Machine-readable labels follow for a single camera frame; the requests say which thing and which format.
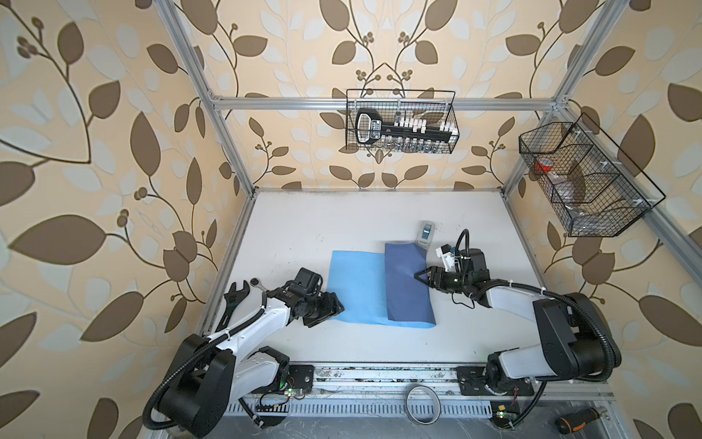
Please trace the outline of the blue wrapping paper sheet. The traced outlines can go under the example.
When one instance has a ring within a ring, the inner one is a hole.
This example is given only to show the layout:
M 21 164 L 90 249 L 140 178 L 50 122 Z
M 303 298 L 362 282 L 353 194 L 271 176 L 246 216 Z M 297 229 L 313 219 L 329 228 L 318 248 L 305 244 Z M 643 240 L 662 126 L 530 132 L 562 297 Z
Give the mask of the blue wrapping paper sheet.
M 414 278 L 427 268 L 427 252 L 415 243 L 387 243 L 382 254 L 334 251 L 328 289 L 350 324 L 431 329 L 436 320 L 430 289 Z

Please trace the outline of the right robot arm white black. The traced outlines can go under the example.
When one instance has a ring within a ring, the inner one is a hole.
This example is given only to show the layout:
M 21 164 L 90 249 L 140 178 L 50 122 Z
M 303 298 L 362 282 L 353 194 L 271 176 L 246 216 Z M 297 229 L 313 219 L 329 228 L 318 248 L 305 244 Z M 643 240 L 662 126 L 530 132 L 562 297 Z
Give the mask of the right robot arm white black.
M 472 305 L 502 310 L 536 325 L 539 343 L 491 354 L 484 386 L 494 393 L 518 380 L 605 382 L 622 355 L 601 311 L 581 293 L 556 294 L 544 287 L 492 279 L 478 249 L 454 255 L 455 270 L 432 266 L 414 278 L 446 294 L 462 294 Z

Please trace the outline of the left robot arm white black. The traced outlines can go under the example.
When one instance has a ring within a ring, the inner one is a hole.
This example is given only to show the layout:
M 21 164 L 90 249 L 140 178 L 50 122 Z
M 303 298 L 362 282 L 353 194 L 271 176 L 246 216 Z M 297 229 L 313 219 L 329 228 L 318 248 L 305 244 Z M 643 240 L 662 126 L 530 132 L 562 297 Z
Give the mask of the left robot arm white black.
M 143 426 L 151 431 L 178 427 L 202 438 L 219 423 L 229 404 L 237 402 L 254 424 L 264 427 L 259 411 L 277 407 L 262 402 L 250 407 L 247 395 L 281 394 L 291 399 L 312 385 L 310 374 L 292 374 L 289 357 L 264 342 L 296 320 L 311 329 L 341 315 L 345 307 L 337 294 L 324 291 L 323 284 L 323 276 L 306 268 L 274 289 L 263 288 L 258 278 L 232 284 L 222 298 L 214 332 L 191 335 L 179 346 L 164 380 L 144 406 Z M 234 311 L 254 288 L 261 288 L 261 305 L 233 321 Z

